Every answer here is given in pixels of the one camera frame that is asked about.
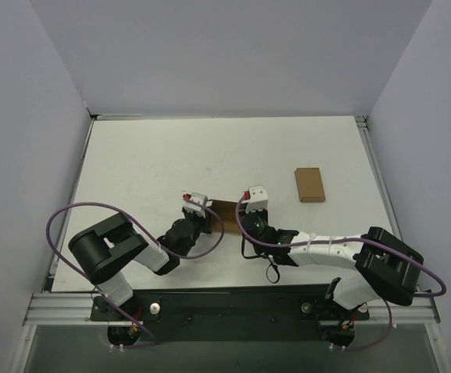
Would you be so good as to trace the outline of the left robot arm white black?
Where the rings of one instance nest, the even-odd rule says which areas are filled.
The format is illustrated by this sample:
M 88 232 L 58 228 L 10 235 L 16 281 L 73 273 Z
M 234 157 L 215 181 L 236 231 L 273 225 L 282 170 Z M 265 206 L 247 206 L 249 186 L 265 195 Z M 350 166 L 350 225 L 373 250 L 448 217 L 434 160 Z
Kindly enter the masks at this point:
M 183 218 L 149 243 L 121 213 L 79 232 L 68 243 L 91 284 L 109 299 L 108 310 L 118 319 L 129 319 L 136 309 L 132 287 L 122 269 L 135 261 L 158 276 L 179 266 L 202 234 L 211 233 L 211 217 L 205 211 L 184 207 Z

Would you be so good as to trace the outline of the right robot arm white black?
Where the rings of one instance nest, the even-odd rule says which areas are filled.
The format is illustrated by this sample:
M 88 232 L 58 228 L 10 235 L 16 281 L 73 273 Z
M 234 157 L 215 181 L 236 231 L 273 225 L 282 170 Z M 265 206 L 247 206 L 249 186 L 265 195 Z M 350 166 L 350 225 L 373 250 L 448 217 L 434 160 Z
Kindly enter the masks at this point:
M 254 259 L 274 267 L 329 266 L 352 271 L 329 285 L 325 298 L 347 310 L 377 299 L 409 306 L 415 297 L 423 257 L 380 227 L 349 237 L 321 236 L 268 225 L 267 211 L 239 211 L 236 216 L 243 238 L 255 251 Z

